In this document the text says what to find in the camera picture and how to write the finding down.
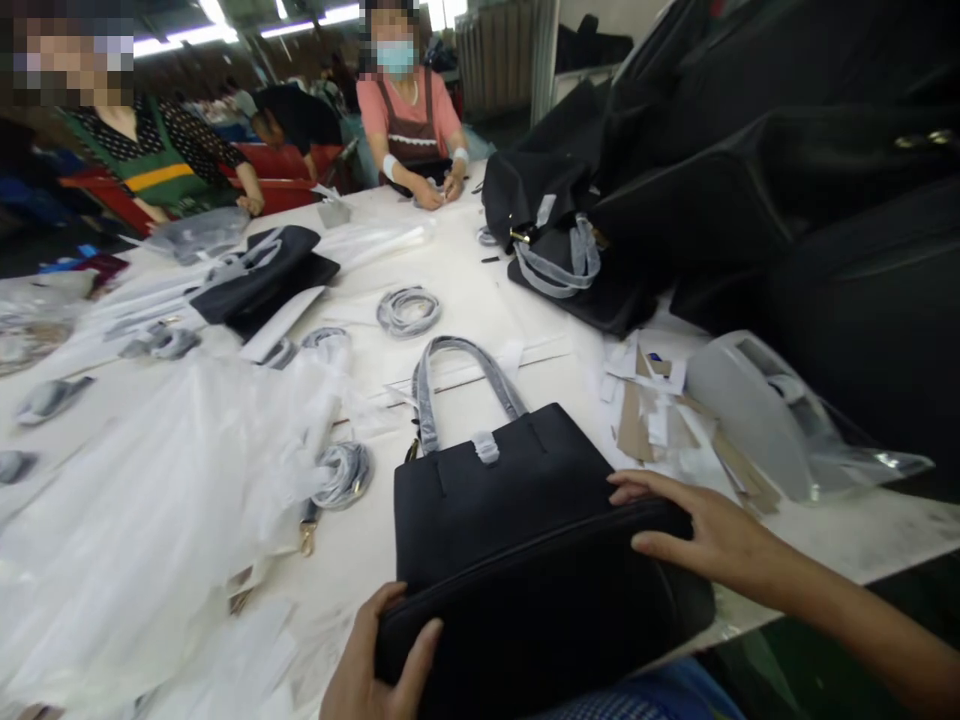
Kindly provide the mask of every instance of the gray handle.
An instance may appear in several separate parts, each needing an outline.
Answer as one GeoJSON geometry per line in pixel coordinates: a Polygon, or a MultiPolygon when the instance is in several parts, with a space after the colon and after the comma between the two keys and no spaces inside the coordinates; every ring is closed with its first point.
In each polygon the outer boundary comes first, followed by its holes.
{"type": "Polygon", "coordinates": [[[600,272],[600,251],[593,237],[593,225],[583,213],[577,215],[577,226],[570,230],[570,259],[573,272],[540,257],[526,243],[514,244],[520,273],[535,290],[554,298],[573,297],[586,290],[600,272]]]}
{"type": "Polygon", "coordinates": [[[440,449],[437,438],[437,422],[433,415],[433,399],[430,388],[430,358],[440,350],[462,350],[472,355],[480,364],[480,369],[487,376],[497,399],[507,413],[511,422],[526,414],[527,408],[520,399],[517,389],[513,386],[503,370],[485,350],[475,343],[463,338],[450,335],[435,337],[423,350],[420,362],[413,371],[413,398],[417,403],[417,418],[420,422],[420,447],[427,455],[440,449]]]}

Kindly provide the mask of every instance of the person's hand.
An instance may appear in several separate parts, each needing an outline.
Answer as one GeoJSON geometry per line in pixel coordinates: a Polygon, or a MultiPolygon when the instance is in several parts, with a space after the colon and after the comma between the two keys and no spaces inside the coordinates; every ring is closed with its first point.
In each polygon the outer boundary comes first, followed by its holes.
{"type": "Polygon", "coordinates": [[[415,720],[433,666],[443,622],[428,622],[407,656],[395,688],[373,677],[380,616],[396,605],[406,583],[387,583],[357,612],[353,632],[320,707],[320,720],[415,720]]]}
{"type": "Polygon", "coordinates": [[[633,536],[639,553],[684,567],[762,605],[797,614],[797,604],[829,582],[831,573],[794,550],[720,493],[691,487],[654,472],[622,470],[613,505],[660,495],[693,518],[693,540],[661,532],[633,536]]]}
{"type": "Polygon", "coordinates": [[[237,206],[246,210],[252,217],[256,217],[263,212],[263,198],[250,197],[243,195],[237,198],[237,206]]]}
{"type": "Polygon", "coordinates": [[[447,202],[453,202],[463,195],[463,175],[452,172],[443,181],[443,197],[447,202]]]}
{"type": "Polygon", "coordinates": [[[425,177],[417,175],[413,180],[413,187],[410,188],[410,191],[425,210],[436,210],[443,205],[443,197],[425,177]]]}

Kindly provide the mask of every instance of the white wrist guard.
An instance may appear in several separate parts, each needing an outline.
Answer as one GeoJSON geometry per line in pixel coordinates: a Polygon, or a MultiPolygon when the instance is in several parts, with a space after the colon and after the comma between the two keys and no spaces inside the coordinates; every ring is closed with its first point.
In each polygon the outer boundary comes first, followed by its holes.
{"type": "Polygon", "coordinates": [[[393,167],[399,162],[393,155],[387,155],[383,159],[383,174],[386,175],[390,182],[396,182],[396,178],[393,177],[393,167]]]}

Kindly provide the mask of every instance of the zipper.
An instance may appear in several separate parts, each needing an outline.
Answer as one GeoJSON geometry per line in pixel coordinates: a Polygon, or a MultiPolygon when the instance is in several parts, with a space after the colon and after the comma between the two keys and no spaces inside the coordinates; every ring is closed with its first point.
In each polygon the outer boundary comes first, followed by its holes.
{"type": "Polygon", "coordinates": [[[590,529],[593,526],[603,527],[609,525],[610,527],[619,527],[620,523],[625,523],[627,520],[636,521],[643,516],[648,515],[650,512],[653,512],[657,507],[670,510],[670,506],[671,503],[667,500],[663,500],[662,498],[648,498],[646,500],[635,502],[625,508],[615,510],[613,513],[597,515],[585,520],[580,520],[570,525],[566,525],[557,530],[551,530],[550,532],[540,535],[533,540],[528,540],[525,543],[510,548],[509,550],[503,550],[485,560],[481,560],[472,567],[461,571],[453,577],[447,578],[446,580],[437,583],[433,587],[417,593],[397,606],[395,613],[390,614],[403,615],[405,610],[415,610],[418,606],[429,601],[431,598],[436,597],[438,594],[453,594],[467,584],[483,577],[486,574],[486,571],[491,568],[491,566],[500,566],[497,569],[500,569],[501,567],[513,567],[517,562],[525,559],[528,550],[549,545],[550,543],[563,538],[564,536],[577,533],[584,529],[590,529]]]}

